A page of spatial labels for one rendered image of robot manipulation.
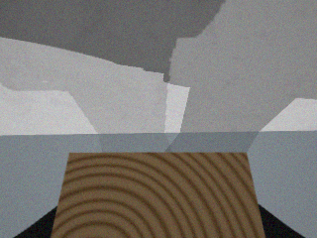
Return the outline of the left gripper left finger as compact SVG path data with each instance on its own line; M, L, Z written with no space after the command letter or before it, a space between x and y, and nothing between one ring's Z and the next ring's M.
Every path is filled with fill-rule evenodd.
M57 206L14 238L51 238Z

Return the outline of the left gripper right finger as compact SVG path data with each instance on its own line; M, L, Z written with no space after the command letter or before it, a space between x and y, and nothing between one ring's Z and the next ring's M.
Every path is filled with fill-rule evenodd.
M265 238L305 238L259 205Z

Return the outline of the grey panel wall with slot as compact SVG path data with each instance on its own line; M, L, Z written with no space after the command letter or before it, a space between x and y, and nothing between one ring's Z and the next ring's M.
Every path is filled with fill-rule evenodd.
M247 152L258 204L317 238L317 131L0 136L0 238L54 209L69 153Z

